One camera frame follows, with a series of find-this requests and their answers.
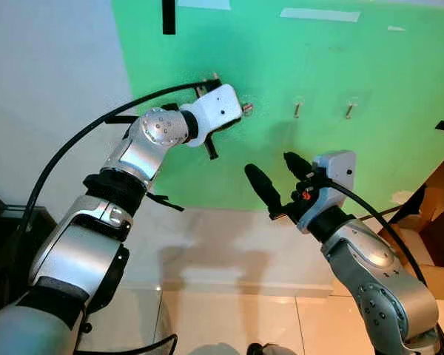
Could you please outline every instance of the white wall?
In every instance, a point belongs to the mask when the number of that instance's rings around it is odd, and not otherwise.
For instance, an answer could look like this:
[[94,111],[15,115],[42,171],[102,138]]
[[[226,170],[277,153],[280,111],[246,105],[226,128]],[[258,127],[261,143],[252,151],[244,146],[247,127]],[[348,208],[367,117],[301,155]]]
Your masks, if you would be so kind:
[[[66,139],[130,98],[110,1],[1,0],[0,198],[24,204]],[[123,131],[104,126],[80,142],[55,168],[38,204],[59,220]],[[332,281],[317,242],[265,213],[181,214],[145,200],[126,245],[124,282],[138,287],[182,278],[192,288],[289,294]]]

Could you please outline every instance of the screw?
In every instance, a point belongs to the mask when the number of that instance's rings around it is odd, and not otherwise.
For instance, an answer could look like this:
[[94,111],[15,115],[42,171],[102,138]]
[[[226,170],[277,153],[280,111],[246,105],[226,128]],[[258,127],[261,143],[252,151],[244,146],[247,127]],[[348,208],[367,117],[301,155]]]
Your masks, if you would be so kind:
[[350,120],[351,116],[350,113],[352,112],[352,109],[354,108],[354,105],[349,105],[349,108],[347,109],[346,118]]
[[253,111],[253,104],[244,104],[242,107],[243,115],[250,116]]
[[295,106],[295,118],[299,118],[299,108],[300,108],[300,103],[298,102]]

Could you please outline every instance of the black wire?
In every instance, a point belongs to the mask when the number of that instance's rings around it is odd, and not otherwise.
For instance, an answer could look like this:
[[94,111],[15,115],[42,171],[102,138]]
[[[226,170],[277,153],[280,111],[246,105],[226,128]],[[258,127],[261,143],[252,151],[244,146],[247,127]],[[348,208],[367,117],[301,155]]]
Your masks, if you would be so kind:
[[21,237],[24,234],[28,223],[30,222],[31,214],[33,213],[33,208],[36,205],[36,200],[38,200],[39,193],[41,192],[41,189],[43,188],[44,183],[46,182],[46,179],[50,175],[53,168],[56,166],[56,164],[59,162],[59,160],[66,154],[66,152],[71,149],[74,144],[76,144],[81,138],[83,138],[87,133],[92,131],[94,128],[96,128],[98,125],[105,122],[105,120],[109,120],[112,117],[115,117],[119,113],[122,113],[124,111],[127,111],[128,109],[131,109],[132,107],[135,107],[139,104],[142,104],[145,101],[152,100],[153,98],[157,98],[162,95],[169,94],[171,92],[184,90],[184,89],[192,89],[196,87],[205,87],[207,85],[210,85],[212,82],[218,82],[218,80],[208,80],[208,81],[202,81],[198,83],[191,83],[191,84],[184,84],[179,85],[176,87],[169,87],[167,89],[159,90],[157,92],[153,92],[149,95],[145,95],[141,98],[137,98],[125,105],[122,105],[113,111],[110,111],[106,113],[105,115],[102,115],[101,117],[97,118],[95,121],[93,121],[91,124],[88,124],[85,126],[80,132],[78,132],[74,137],[68,140],[58,151],[54,154],[54,156],[51,158],[51,160],[48,162],[48,164],[44,167],[43,171],[39,175],[38,180],[36,181],[35,186],[33,187],[33,190],[31,191],[30,197],[28,198],[27,205],[24,209],[23,217],[21,218],[20,226],[18,228],[17,234],[16,234],[16,240],[18,241],[13,253],[12,258],[15,259],[16,255],[18,254],[17,251],[21,250],[21,244],[25,243],[22,241]]
[[[403,242],[403,240],[400,238],[400,236],[396,233],[396,231],[391,227],[391,225],[386,222],[386,220],[382,217],[380,213],[377,212],[376,209],[374,209],[371,205],[369,205],[364,199],[362,199],[360,196],[356,195],[354,192],[350,191],[349,189],[346,189],[342,185],[335,183],[333,180],[328,180],[328,185],[332,187],[333,189],[338,190],[339,192],[342,192],[345,196],[350,197],[352,200],[354,200],[356,203],[361,205],[364,209],[366,209],[375,219],[380,222],[380,224],[383,226],[383,228],[386,229],[386,231],[393,237],[394,241],[398,244],[401,251],[405,254],[406,258],[408,259],[409,263],[411,264],[411,267],[414,270],[414,273],[416,274],[419,281],[421,281],[424,286],[428,287],[426,283],[426,279],[421,272],[420,266],[417,264],[417,261],[414,259],[413,254],[409,251],[408,246]],[[444,332],[437,323],[437,331],[439,333],[440,341],[444,347]]]
[[76,350],[74,351],[74,355],[138,355],[138,354],[144,354],[148,351],[155,350],[156,348],[159,348],[160,346],[166,344],[172,340],[171,348],[169,350],[169,355],[173,355],[176,349],[176,345],[178,344],[178,336],[176,334],[171,334],[169,337],[166,337],[159,342],[155,342],[154,344],[144,346],[142,348],[132,349],[132,350],[125,350],[125,351],[83,351],[83,350]]

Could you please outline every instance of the green screen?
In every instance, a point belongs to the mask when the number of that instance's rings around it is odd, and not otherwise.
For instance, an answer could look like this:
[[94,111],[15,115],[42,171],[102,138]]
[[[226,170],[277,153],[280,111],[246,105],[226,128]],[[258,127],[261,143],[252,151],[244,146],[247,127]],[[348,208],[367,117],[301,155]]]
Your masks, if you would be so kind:
[[[253,114],[215,133],[219,158],[178,146],[155,188],[182,206],[263,209],[243,173],[259,165],[284,202],[295,179],[283,161],[357,153],[354,190],[379,210],[414,191],[444,158],[444,8],[364,1],[231,1],[232,10],[176,9],[162,34],[161,2],[114,0],[133,95],[211,78],[231,84]],[[357,23],[281,18],[284,7],[360,11]],[[404,32],[387,30],[403,27]],[[141,107],[195,100],[182,92]],[[303,100],[299,118],[295,104]],[[357,103],[346,119],[350,101]],[[364,214],[353,203],[346,211]]]

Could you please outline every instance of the tape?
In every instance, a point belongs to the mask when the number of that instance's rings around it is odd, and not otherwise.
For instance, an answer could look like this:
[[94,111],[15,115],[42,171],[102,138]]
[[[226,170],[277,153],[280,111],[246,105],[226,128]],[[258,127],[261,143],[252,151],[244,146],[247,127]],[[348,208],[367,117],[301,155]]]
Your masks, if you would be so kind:
[[344,21],[357,22],[360,17],[360,11],[346,12],[335,10],[316,10],[306,9],[302,7],[285,7],[280,17],[302,18],[310,20],[328,20],[328,21]]
[[231,10],[230,0],[178,0],[178,6],[199,9]]
[[391,196],[391,201],[403,205],[412,195],[413,192],[411,191],[396,191],[393,196]]
[[176,34],[176,5],[175,0],[163,0],[161,5],[163,11],[163,34]]
[[387,2],[406,2],[413,5],[444,7],[444,0],[387,0]]
[[398,27],[398,26],[388,26],[387,30],[388,31],[399,31],[399,32],[406,31],[404,28]]

